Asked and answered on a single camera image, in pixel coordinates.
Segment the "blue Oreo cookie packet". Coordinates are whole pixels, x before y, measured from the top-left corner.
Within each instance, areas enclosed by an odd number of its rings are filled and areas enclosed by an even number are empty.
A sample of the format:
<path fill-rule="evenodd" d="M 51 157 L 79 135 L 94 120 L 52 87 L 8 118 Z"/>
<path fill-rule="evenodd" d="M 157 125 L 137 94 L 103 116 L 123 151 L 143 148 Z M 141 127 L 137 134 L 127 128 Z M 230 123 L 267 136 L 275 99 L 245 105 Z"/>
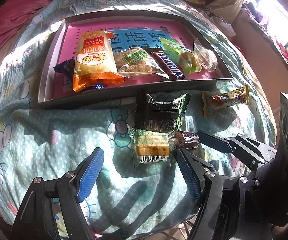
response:
<path fill-rule="evenodd" d="M 106 85 L 99 83 L 98 81 L 91 81 L 92 73 L 76 75 L 75 60 L 73 59 L 57 64 L 53 67 L 53 69 L 56 73 L 64 74 L 64 76 L 68 78 L 68 81 L 72 87 L 74 87 L 74 77 L 76 76 L 78 78 L 76 90 L 77 93 L 83 90 L 97 90 L 106 87 Z"/>

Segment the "clear small cake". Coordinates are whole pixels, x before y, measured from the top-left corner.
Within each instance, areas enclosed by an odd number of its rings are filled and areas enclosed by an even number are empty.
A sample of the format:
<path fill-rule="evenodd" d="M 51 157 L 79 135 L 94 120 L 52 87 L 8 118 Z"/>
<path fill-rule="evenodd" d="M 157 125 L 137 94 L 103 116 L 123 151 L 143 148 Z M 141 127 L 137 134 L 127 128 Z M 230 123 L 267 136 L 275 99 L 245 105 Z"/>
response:
<path fill-rule="evenodd" d="M 132 152 L 138 164 L 166 163 L 169 160 L 169 134 L 127 125 Z"/>

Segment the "clear green-label pastry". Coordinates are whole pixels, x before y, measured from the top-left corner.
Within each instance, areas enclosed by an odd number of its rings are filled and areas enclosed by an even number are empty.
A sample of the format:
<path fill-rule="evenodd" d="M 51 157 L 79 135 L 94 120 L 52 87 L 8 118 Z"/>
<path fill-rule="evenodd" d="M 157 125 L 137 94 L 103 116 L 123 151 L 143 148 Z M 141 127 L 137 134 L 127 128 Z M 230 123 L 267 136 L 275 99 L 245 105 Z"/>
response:
<path fill-rule="evenodd" d="M 124 77 L 156 74 L 168 79 L 168 75 L 144 49 L 131 47 L 114 53 L 117 73 Z"/>

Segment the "orange bread packet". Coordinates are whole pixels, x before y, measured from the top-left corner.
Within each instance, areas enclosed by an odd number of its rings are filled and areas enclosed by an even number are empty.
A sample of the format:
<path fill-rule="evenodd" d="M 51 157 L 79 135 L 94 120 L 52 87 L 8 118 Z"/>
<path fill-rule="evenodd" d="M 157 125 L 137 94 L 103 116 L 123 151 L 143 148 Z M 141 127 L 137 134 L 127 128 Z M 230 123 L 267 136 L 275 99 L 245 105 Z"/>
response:
<path fill-rule="evenodd" d="M 96 85 L 121 85 L 124 77 L 118 74 L 110 40 L 114 33 L 95 30 L 79 38 L 73 72 L 73 91 L 76 93 Z"/>

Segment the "Hello Kitty patterned blanket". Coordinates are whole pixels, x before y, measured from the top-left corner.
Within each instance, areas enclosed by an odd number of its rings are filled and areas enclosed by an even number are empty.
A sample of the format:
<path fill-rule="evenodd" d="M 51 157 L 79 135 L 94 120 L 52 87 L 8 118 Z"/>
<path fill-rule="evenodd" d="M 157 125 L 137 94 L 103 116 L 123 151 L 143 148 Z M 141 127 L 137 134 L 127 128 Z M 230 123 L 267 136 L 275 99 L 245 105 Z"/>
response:
<path fill-rule="evenodd" d="M 185 129 L 220 136 L 242 133 L 275 145 L 272 110 L 252 68 L 220 31 L 183 0 L 53 0 L 1 55 L 0 212 L 6 223 L 13 223 L 34 177 L 60 177 L 95 147 L 104 150 L 104 165 L 91 195 L 82 204 L 92 229 L 134 239 L 172 228 L 197 213 L 174 159 L 134 166 L 127 132 L 127 126 L 134 122 L 134 98 L 74 110 L 37 107 L 42 67 L 62 20 L 86 12 L 128 9 L 186 18 L 211 43 L 233 75 L 221 92 L 244 85 L 251 90 L 253 106 L 233 106 L 208 118 L 203 116 L 201 92 L 191 91 Z"/>

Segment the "black green pea snack packet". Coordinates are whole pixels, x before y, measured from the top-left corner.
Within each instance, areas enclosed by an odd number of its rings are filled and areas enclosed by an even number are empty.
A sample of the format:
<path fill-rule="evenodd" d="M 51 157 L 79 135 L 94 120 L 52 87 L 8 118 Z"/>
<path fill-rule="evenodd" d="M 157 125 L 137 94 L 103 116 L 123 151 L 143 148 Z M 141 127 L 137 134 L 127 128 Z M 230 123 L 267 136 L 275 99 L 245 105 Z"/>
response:
<path fill-rule="evenodd" d="M 190 100 L 190 94 L 183 94 L 171 101 L 158 101 L 144 90 L 138 90 L 134 127 L 160 133 L 179 131 Z"/>

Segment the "white plastic bag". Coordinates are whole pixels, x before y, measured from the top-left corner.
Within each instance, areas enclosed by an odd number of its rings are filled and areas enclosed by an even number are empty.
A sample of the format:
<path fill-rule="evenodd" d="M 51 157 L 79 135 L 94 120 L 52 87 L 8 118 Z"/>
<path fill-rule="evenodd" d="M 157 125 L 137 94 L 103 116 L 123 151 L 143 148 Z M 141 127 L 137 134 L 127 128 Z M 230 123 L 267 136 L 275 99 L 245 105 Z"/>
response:
<path fill-rule="evenodd" d="M 220 16 L 216 15 L 213 11 L 209 11 L 210 21 L 218 28 L 226 37 L 232 38 L 236 33 L 231 24 L 227 23 Z"/>

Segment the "yellow cow print snack bar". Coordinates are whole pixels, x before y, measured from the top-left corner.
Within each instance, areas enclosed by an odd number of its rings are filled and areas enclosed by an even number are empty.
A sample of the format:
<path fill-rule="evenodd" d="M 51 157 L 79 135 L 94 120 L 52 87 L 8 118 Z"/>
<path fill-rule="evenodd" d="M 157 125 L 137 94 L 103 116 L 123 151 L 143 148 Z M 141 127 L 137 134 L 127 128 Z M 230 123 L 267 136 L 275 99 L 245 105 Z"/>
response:
<path fill-rule="evenodd" d="M 211 95 L 207 92 L 201 94 L 203 100 L 204 117 L 209 116 L 212 112 L 219 109 L 232 107 L 239 104 L 249 104 L 249 86 L 234 89 L 223 94 Z"/>

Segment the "brown Snickers bar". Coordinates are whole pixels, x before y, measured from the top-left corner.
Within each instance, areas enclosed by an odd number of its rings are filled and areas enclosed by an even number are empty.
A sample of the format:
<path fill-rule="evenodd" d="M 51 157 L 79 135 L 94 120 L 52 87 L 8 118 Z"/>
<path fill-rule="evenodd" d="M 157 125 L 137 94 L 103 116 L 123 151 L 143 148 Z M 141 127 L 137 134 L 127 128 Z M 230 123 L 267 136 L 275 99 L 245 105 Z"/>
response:
<path fill-rule="evenodd" d="M 144 50 L 151 55 L 171 80 L 182 80 L 184 78 L 183 72 L 161 48 L 145 48 Z"/>

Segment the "green pastry packet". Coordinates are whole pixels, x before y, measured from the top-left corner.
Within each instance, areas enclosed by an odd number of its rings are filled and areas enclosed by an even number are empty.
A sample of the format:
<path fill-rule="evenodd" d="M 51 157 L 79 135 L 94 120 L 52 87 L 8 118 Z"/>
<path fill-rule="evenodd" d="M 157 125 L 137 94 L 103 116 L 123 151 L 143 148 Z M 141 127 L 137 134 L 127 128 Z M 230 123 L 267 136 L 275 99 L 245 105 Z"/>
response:
<path fill-rule="evenodd" d="M 201 72 L 201 66 L 197 62 L 193 52 L 183 47 L 176 39 L 159 38 L 165 54 L 181 68 L 185 76 Z"/>

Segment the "small brown wrapped candy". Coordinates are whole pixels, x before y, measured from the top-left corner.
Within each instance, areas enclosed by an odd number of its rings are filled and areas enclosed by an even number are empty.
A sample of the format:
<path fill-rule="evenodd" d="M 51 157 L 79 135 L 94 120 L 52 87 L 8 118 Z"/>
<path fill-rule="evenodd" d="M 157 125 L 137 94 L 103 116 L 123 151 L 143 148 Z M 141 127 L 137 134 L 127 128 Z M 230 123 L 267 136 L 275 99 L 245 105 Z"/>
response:
<path fill-rule="evenodd" d="M 175 132 L 168 140 L 169 151 L 173 152 L 178 148 L 185 148 L 188 152 L 193 152 L 199 146 L 200 139 L 197 133 L 179 131 Z"/>

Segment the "dark cardboard box tray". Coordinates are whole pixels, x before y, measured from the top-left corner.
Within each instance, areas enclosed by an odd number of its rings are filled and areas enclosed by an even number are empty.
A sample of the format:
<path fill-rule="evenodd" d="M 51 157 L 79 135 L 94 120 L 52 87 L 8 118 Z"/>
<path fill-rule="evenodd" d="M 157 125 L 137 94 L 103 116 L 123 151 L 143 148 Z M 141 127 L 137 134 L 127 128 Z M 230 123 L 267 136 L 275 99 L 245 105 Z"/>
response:
<path fill-rule="evenodd" d="M 99 11 L 64 19 L 49 48 L 37 103 L 73 109 L 112 99 L 213 90 L 233 78 L 192 23 L 143 10 Z"/>

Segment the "pink and blue book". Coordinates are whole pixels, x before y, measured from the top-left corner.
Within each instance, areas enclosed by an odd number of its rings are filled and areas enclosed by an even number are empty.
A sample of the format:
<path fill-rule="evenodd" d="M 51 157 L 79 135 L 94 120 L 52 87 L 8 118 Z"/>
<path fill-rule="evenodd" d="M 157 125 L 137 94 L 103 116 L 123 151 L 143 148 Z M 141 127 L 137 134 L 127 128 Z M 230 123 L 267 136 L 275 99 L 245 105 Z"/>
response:
<path fill-rule="evenodd" d="M 156 64 L 168 79 L 217 79 L 222 77 L 219 61 L 208 49 L 192 47 L 192 37 L 178 21 L 104 21 L 69 24 L 59 62 L 75 59 L 77 44 L 83 33 L 104 29 L 114 34 L 110 39 L 117 71 L 124 75 L 125 85 L 161 81 Z"/>

